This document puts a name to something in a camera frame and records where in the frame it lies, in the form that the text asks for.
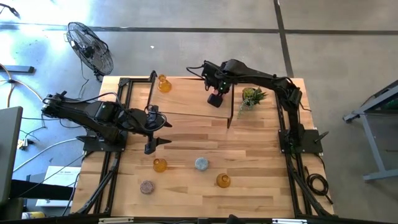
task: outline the gray floor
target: gray floor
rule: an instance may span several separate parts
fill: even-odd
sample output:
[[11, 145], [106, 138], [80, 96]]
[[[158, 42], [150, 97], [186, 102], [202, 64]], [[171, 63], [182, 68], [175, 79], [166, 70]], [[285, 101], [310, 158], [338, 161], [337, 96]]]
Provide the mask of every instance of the gray floor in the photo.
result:
[[[277, 29], [272, 0], [250, 1], [10, 1], [21, 14], [15, 20], [7, 10], [4, 22], [65, 25], [80, 21], [89, 26], [112, 27], [215, 27]], [[386, 0], [280, 0], [286, 29], [396, 30], [398, 1]], [[0, 29], [0, 62], [31, 65], [32, 76], [15, 74], [41, 96], [68, 91], [77, 97], [83, 79], [80, 60], [64, 41], [64, 32]], [[111, 75], [148, 75], [157, 70], [167, 75], [188, 75], [186, 66], [203, 60], [220, 63], [230, 58], [268, 73], [286, 75], [279, 34], [97, 32], [113, 55]], [[294, 76], [304, 78], [323, 140], [326, 173], [335, 212], [341, 217], [398, 222], [398, 178], [365, 184], [362, 175], [377, 170], [362, 126], [345, 124], [341, 117], [357, 108], [369, 95], [397, 79], [396, 35], [287, 35]], [[84, 98], [98, 94], [100, 84], [84, 65], [90, 78]], [[5, 107], [8, 84], [0, 87]], [[24, 116], [40, 117], [41, 102], [24, 87], [12, 94], [11, 106], [24, 107]], [[26, 151], [18, 151], [16, 166], [47, 146], [84, 134], [47, 121], [40, 139]], [[40, 121], [23, 120], [30, 131]], [[14, 173], [15, 179], [39, 174], [49, 165], [68, 164], [81, 154], [81, 143], [70, 142], [43, 153]]]

